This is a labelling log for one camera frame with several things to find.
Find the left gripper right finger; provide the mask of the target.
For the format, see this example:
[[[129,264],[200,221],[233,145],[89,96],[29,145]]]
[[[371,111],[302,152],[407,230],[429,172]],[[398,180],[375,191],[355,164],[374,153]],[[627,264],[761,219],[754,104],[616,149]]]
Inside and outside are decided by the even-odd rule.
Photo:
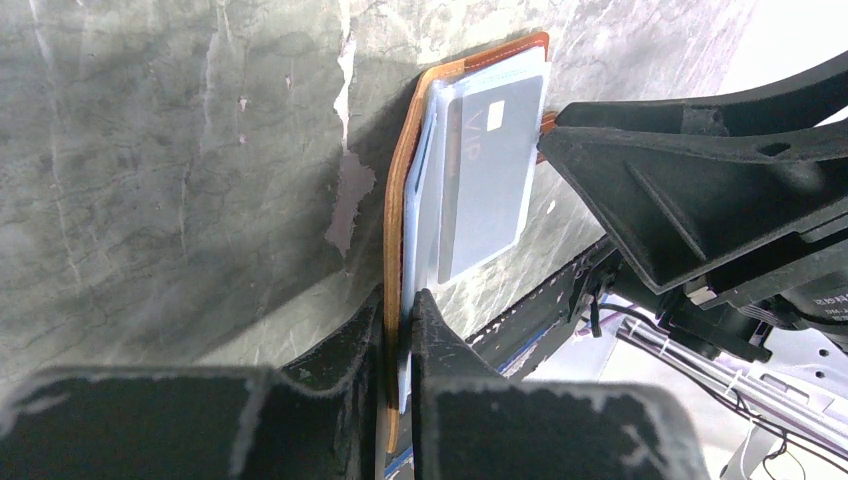
[[[516,382],[446,324],[430,291],[411,311],[419,479],[705,479],[693,423],[645,384]]]

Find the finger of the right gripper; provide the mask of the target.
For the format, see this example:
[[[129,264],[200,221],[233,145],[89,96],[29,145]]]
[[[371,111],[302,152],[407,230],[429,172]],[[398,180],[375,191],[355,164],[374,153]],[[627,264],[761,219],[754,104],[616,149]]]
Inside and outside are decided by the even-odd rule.
[[[847,54],[785,79],[722,95],[573,102],[558,126],[619,130],[801,130],[847,106]]]

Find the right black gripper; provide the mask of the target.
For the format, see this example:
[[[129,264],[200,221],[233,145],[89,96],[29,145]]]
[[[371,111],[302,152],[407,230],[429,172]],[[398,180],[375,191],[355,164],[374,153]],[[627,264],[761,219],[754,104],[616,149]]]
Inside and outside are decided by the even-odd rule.
[[[847,342],[847,125],[743,137],[558,127],[541,153],[641,281]]]

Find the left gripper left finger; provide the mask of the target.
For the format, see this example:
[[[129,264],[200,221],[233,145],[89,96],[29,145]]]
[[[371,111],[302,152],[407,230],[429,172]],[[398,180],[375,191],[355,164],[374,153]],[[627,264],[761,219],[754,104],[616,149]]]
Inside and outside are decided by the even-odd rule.
[[[5,479],[374,479],[383,295],[289,364],[56,367],[1,405]]]

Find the black credit card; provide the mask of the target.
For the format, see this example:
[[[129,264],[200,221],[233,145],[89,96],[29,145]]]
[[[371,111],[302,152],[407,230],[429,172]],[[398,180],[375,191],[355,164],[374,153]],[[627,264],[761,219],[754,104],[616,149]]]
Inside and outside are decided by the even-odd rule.
[[[437,281],[514,246],[524,228],[546,78],[458,81],[446,104]]]

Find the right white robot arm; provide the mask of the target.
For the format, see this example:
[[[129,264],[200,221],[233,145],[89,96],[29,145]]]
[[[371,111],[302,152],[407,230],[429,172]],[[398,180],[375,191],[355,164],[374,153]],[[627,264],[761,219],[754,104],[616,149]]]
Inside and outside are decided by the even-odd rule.
[[[575,102],[542,155],[605,231],[580,293],[745,419],[723,469],[847,467],[847,57],[709,97]]]

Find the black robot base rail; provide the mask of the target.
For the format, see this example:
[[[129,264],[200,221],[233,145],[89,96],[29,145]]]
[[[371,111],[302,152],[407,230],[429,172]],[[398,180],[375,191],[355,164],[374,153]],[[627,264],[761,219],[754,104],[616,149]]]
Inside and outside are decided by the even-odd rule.
[[[502,376],[521,380],[578,329],[620,270],[621,255],[602,237],[545,278],[466,343]]]

